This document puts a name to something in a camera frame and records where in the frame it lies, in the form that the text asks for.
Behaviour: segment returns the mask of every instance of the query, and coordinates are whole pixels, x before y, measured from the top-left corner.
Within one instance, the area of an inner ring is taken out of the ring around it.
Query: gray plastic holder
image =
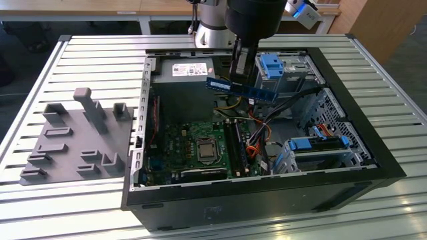
[[[103,109],[88,88],[78,88],[74,97],[84,110],[66,110],[60,103],[46,106],[47,122],[22,172],[22,185],[124,176],[134,108],[118,103]]]
[[[114,159],[111,160],[104,154],[102,156],[100,165],[104,167],[108,173],[119,173],[124,170],[126,164],[120,159],[120,156],[118,153],[114,154]]]

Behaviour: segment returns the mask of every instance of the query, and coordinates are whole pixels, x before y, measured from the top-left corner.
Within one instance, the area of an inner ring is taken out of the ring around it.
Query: aluminum slotted table
[[[74,90],[88,87],[104,108],[116,102],[136,108],[144,50],[195,47],[186,35],[60,39],[0,145],[2,239],[426,237],[427,117],[358,40],[344,35],[276,35],[260,43],[260,47],[320,48],[407,174],[407,178],[374,190],[344,208],[150,233],[134,214],[120,210],[123,178],[19,185],[20,172],[46,122],[42,111],[47,103],[62,102],[67,109],[82,108],[72,101]]]

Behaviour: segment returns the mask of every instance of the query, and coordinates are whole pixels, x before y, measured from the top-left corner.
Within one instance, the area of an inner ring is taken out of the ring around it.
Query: floor
[[[140,34],[138,22],[51,22],[44,23],[44,33],[52,44],[60,35],[132,35]],[[156,23],[154,34],[178,34],[187,31],[186,23]],[[410,35],[398,48],[389,63],[383,66],[403,90],[414,99],[422,110],[427,112],[427,16],[417,25],[417,31]],[[44,67],[51,51],[28,53],[16,36],[0,30],[0,55],[8,62],[16,74],[15,81],[0,87],[0,141],[7,134],[15,116],[31,91],[39,73]]]

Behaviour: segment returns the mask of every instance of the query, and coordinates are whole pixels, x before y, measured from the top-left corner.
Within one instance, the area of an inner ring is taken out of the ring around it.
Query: cpu socket
[[[202,137],[196,140],[198,161],[204,165],[211,165],[219,160],[216,139]]]

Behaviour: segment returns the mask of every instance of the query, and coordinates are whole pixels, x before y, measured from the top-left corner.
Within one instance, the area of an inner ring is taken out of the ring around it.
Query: motherboard
[[[258,176],[260,167],[248,161],[244,151],[244,142],[250,136],[246,120],[167,125],[163,153],[148,159],[148,184]],[[234,145],[243,154],[235,155]]]

